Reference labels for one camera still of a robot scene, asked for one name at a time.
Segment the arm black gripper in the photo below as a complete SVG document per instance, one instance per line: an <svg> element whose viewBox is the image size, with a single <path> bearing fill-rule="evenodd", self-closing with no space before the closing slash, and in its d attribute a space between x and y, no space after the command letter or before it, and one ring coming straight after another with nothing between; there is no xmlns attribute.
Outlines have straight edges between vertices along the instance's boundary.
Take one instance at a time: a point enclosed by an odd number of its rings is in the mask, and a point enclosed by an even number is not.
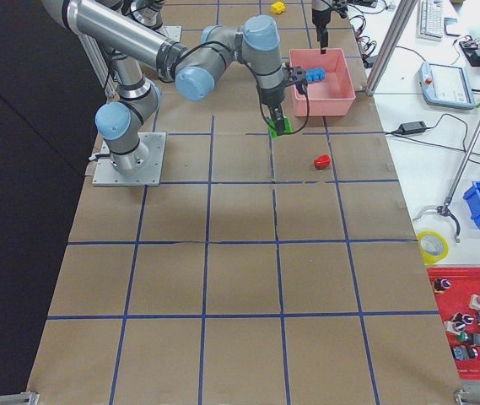
<svg viewBox="0 0 480 405"><path fill-rule="evenodd" d="M316 26L317 41L320 46L321 55L326 54L328 47L328 30L326 26ZM284 84L286 87L294 86L300 95L307 95L306 72L302 67L292 67L288 62L284 64ZM276 121L285 117L281 106L268 108L270 120Z"/></svg>

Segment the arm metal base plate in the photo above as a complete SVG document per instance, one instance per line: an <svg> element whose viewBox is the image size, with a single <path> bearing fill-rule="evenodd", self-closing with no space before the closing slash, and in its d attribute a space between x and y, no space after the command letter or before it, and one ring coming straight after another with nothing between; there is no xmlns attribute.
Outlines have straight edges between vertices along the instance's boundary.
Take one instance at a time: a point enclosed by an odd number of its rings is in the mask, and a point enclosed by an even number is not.
<svg viewBox="0 0 480 405"><path fill-rule="evenodd" d="M178 25L163 25L160 32L167 38L180 42L182 27Z"/></svg>
<svg viewBox="0 0 480 405"><path fill-rule="evenodd" d="M94 186L158 186L161 181L166 132L139 132L139 145L130 154L113 154L106 143L94 154Z"/></svg>

